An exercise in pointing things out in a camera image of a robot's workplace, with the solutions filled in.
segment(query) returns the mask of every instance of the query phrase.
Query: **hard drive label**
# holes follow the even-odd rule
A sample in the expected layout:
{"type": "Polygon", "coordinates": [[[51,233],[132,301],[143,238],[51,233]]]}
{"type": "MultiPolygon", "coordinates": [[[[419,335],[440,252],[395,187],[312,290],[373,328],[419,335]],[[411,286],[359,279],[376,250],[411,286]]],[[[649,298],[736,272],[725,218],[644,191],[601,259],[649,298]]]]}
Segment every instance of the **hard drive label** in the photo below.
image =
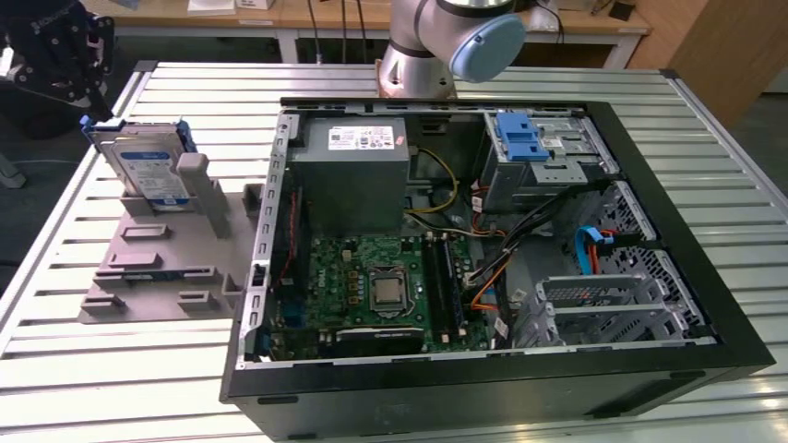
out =
{"type": "Polygon", "coordinates": [[[143,196],[155,205],[167,209],[188,202],[184,183],[167,152],[123,152],[120,163],[143,196]]]}

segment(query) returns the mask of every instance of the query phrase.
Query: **orange wire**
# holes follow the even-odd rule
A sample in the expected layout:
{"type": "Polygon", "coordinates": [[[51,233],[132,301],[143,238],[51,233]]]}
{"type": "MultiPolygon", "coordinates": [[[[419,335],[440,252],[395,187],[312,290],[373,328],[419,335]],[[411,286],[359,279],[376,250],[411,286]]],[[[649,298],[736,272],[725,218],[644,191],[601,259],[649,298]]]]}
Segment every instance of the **orange wire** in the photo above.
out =
{"type": "Polygon", "coordinates": [[[591,271],[595,274],[600,273],[600,256],[596,252],[596,245],[588,247],[588,255],[591,256],[591,271]]]}
{"type": "Polygon", "coordinates": [[[495,281],[497,280],[497,277],[501,275],[501,272],[504,272],[504,269],[508,266],[508,263],[512,261],[512,258],[509,257],[507,260],[507,263],[504,263],[504,266],[501,266],[495,273],[492,274],[491,279],[488,280],[488,282],[484,284],[484,286],[481,287],[481,289],[479,290],[479,293],[476,294],[476,297],[473,297],[473,300],[471,301],[471,308],[472,309],[497,309],[496,307],[492,307],[491,305],[480,305],[479,304],[479,300],[481,299],[481,294],[484,294],[484,292],[488,290],[488,288],[492,286],[492,284],[495,283],[495,281]]]}
{"type": "MultiPolygon", "coordinates": [[[[479,229],[479,225],[476,224],[476,221],[479,220],[479,217],[481,216],[481,214],[479,212],[475,212],[473,214],[473,218],[471,221],[471,227],[473,228],[472,231],[473,233],[479,233],[481,235],[485,235],[488,233],[491,233],[489,230],[484,231],[483,229],[479,229]]],[[[497,231],[495,231],[496,235],[500,235],[501,237],[507,236],[507,231],[504,231],[503,229],[499,229],[497,231]]]]}

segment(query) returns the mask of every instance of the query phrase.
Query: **aluminum table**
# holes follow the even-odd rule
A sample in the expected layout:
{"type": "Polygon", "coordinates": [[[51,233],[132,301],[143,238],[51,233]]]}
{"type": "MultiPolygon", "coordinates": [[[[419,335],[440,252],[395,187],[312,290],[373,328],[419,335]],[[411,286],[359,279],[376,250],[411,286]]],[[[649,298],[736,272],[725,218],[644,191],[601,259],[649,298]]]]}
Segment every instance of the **aluminum table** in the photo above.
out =
{"type": "MultiPolygon", "coordinates": [[[[371,66],[145,66],[116,112],[152,120],[183,115],[228,192],[265,180],[281,96],[376,94],[371,66]]],[[[683,82],[655,71],[512,68],[489,83],[457,86],[461,98],[613,104],[777,364],[637,417],[364,441],[787,441],[788,204],[683,82]]],[[[91,150],[0,301],[0,439],[261,441],[247,417],[217,401],[229,319],[76,322],[123,213],[120,192],[91,150]]]]}

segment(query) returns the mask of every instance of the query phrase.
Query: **power supply label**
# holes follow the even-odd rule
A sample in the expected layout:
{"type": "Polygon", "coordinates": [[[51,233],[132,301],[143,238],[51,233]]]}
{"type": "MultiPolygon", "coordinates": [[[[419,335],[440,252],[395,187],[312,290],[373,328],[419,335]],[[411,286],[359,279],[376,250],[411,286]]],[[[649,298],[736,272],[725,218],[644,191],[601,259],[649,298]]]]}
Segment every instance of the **power supply label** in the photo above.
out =
{"type": "Polygon", "coordinates": [[[329,130],[329,150],[392,150],[392,126],[335,126],[329,130]]]}

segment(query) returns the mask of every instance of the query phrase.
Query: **blue drive bay latch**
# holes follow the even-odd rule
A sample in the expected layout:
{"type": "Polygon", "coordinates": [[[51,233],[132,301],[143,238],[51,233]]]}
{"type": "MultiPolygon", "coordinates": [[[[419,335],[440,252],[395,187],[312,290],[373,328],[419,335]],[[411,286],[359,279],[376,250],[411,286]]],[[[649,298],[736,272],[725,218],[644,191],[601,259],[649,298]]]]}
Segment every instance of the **blue drive bay latch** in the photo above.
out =
{"type": "Polygon", "coordinates": [[[507,158],[511,162],[545,162],[551,153],[539,142],[539,128],[533,126],[528,115],[523,113],[499,113],[497,135],[507,146],[507,158]]]}

